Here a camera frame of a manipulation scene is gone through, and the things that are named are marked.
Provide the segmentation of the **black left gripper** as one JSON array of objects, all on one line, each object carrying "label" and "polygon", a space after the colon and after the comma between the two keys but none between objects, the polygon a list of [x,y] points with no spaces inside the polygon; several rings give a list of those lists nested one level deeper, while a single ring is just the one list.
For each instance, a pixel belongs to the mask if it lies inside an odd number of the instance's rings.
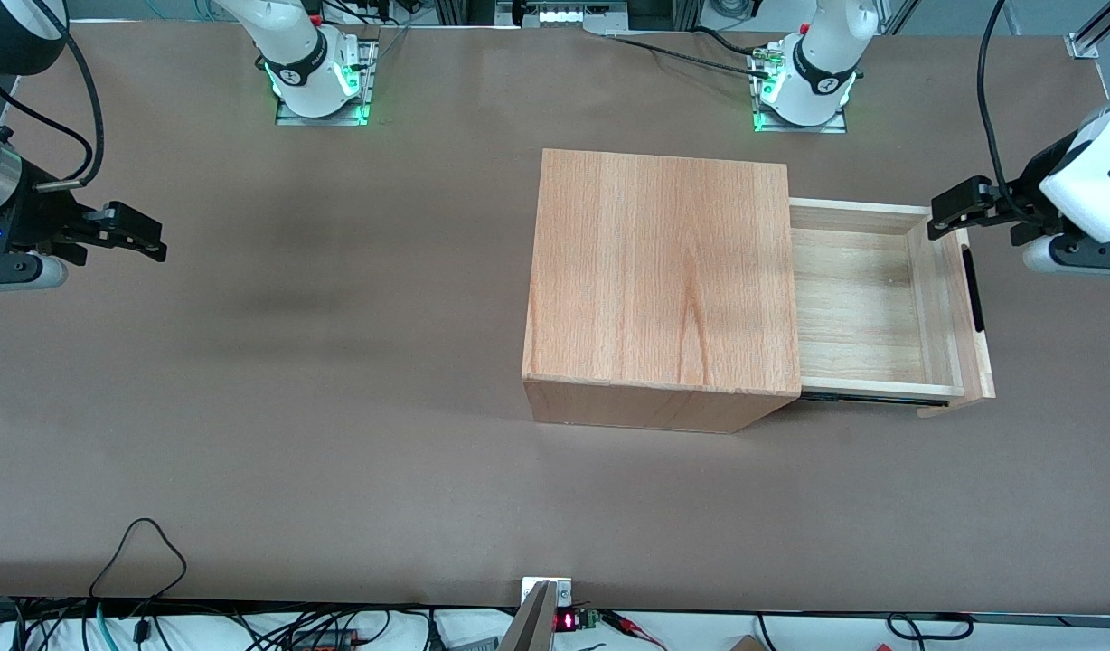
[{"label": "black left gripper", "polygon": [[1064,231],[1059,210],[1039,189],[1039,183],[1054,172],[1064,159],[1076,133],[1061,137],[1054,144],[1038,152],[1009,184],[1017,206],[1013,212],[1001,212],[1002,191],[985,176],[972,176],[931,199],[931,218],[927,238],[938,241],[963,228],[1002,226],[1010,229],[1011,244],[1021,247],[1042,236],[1059,236]]}]

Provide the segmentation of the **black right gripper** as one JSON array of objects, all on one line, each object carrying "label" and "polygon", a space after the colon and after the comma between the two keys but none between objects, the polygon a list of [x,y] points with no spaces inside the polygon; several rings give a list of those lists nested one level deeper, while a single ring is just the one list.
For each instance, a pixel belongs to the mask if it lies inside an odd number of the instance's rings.
[{"label": "black right gripper", "polygon": [[38,193],[33,186],[48,182],[48,174],[23,174],[17,188],[0,206],[0,241],[13,251],[56,256],[72,266],[84,267],[85,247],[69,238],[77,228],[91,223],[97,233],[84,236],[87,246],[127,249],[165,262],[167,244],[161,242],[162,223],[133,206],[112,201],[101,209],[75,201],[71,191]]}]

